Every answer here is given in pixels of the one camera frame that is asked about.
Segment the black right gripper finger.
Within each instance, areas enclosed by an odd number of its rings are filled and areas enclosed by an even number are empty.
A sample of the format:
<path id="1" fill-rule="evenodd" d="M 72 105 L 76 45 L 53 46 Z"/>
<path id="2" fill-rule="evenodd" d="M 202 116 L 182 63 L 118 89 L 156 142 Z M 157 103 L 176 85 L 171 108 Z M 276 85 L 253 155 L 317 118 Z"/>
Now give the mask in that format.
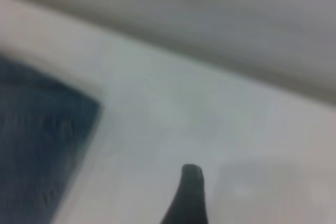
<path id="1" fill-rule="evenodd" d="M 161 223 L 208 223 L 204 186 L 202 169 L 183 165 L 177 191 Z"/>

